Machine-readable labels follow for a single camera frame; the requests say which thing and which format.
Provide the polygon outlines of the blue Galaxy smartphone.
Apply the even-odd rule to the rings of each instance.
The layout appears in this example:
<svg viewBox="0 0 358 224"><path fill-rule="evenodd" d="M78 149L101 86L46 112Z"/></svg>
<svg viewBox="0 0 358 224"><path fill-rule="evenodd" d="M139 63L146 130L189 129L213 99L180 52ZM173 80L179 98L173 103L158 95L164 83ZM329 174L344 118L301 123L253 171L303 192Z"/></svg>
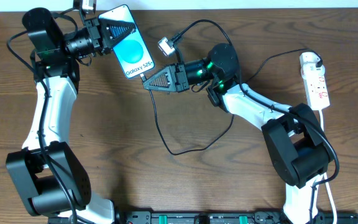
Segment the blue Galaxy smartphone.
<svg viewBox="0 0 358 224"><path fill-rule="evenodd" d="M128 5L123 4L104 12L98 18L107 21L131 22L135 25L135 31L112 48L126 78L133 78L154 68L154 60Z"/></svg>

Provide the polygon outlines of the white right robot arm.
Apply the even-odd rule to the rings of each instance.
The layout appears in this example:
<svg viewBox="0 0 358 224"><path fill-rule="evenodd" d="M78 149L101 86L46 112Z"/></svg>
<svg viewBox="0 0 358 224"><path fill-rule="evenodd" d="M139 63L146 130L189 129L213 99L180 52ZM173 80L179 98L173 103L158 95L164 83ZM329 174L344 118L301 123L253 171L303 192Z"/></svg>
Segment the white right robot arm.
<svg viewBox="0 0 358 224"><path fill-rule="evenodd" d="M312 108L274 102L241 80L241 68L231 44L215 45L208 56L167 65L142 78L149 92L183 92L192 85L207 84L210 102L227 113L239 116L261 130L270 160L286 183L283 212L292 223L315 223L318 187L335 179L339 159L318 124Z"/></svg>

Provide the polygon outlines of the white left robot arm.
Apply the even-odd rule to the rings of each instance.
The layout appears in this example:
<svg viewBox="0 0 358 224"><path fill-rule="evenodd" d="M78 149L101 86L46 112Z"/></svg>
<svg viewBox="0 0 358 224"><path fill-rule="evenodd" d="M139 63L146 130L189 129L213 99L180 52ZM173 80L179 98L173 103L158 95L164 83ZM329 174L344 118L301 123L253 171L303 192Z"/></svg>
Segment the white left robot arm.
<svg viewBox="0 0 358 224"><path fill-rule="evenodd" d="M106 55L137 30L134 20L94 17L64 34L57 19L66 12L38 7L23 18L34 45L27 68L33 73L37 104L29 134L6 169L27 210L49 223L125 223L115 204L93 192L85 168L70 148L70 119L84 58Z"/></svg>

